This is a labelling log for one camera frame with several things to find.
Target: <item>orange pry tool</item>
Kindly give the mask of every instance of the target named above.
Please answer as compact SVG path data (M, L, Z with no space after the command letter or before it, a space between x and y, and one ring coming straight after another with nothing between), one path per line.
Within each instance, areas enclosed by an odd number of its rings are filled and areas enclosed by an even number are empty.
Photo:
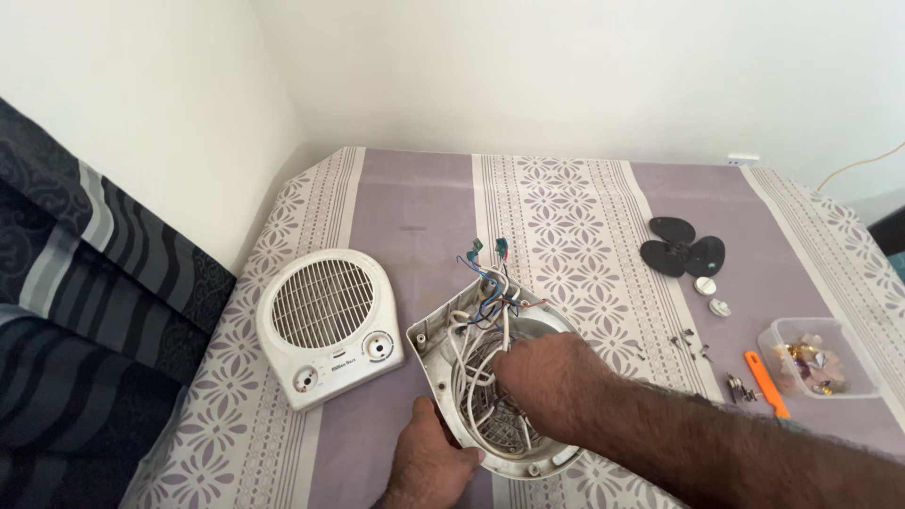
M751 372L754 373L754 378L757 380L758 386L760 386L760 391L764 393L764 399L767 400L767 403L773 405L774 415L778 418L791 418L792 416L789 415L789 411L786 409L786 404L783 403L782 397L779 396L779 391L773 385L773 380L770 379L767 368L764 367L764 363L760 361L757 353L746 351L745 360L748 362Z

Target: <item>fan blade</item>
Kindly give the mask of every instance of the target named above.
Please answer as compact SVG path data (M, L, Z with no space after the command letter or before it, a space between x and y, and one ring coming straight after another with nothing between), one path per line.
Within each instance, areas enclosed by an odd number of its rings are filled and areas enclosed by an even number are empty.
M719 237L712 235L701 238L689 247L685 270L695 277L711 277L719 272L726 260L726 245Z
M662 237L666 242L684 242L691 244L694 241L694 226L678 217L655 217L648 223L651 231Z
M675 254L670 254L669 245L659 240L649 240L641 244L641 257L646 264L659 273L671 277L679 277L685 274L681 259Z

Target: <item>plastic container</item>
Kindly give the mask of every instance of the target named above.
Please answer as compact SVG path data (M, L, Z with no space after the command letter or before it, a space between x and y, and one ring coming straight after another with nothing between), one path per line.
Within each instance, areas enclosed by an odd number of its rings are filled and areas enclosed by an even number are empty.
M822 350L835 352L839 357L839 370L845 376L845 381L851 384L849 390L844 393L818 394L808 388L801 379L798 367L792 356L789 355L787 344L801 340L807 333L817 334L824 341L820 345ZM853 398L877 398L880 396L880 388L877 386L877 376L872 363L866 355L859 356L855 349L860 349L860 343L852 333L833 318L780 318L770 324L770 328L763 331L757 337L760 346L761 359L770 377L776 383L780 392L787 396L801 396L802 394L814 399L853 399Z

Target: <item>white wall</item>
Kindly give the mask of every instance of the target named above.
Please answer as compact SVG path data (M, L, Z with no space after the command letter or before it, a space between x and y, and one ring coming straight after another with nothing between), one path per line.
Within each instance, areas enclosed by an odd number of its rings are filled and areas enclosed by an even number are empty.
M0 97L241 270L301 141L247 2L4 0L0 48Z
M252 4L323 152L747 152L816 187L905 139L901 1ZM853 202L904 187L905 150L824 192Z

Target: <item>metal coil grille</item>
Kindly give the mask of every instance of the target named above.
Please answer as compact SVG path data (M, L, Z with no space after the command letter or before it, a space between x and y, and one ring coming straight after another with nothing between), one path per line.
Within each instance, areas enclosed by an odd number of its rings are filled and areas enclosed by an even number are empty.
M511 335L514 341L524 339L524 336L513 332ZM502 344L503 335L499 332L492 332L485 336L481 345L475 349L472 356L466 361L468 366L478 369L483 360L492 352L499 348ZM488 364L484 368L484 372L488 375L492 374L493 368ZM453 370L452 386L458 387L460 371ZM522 411L515 406L510 400L509 395L500 396L497 392L496 382L486 387L475 387L474 396L472 398L472 413L477 420L477 416L484 415L491 407L496 407L490 418L485 420L478 426L478 431L488 442L494 447L515 453L522 454L527 452L525 447L524 431L519 423L519 416ZM468 421L468 398L462 398L462 404L459 407L462 414L462 420ZM540 444L542 436L535 429L527 424L529 430L529 440L532 447Z
M289 344L320 348L345 340L365 320L374 287L345 260L306 265L283 283L273 301L273 326Z

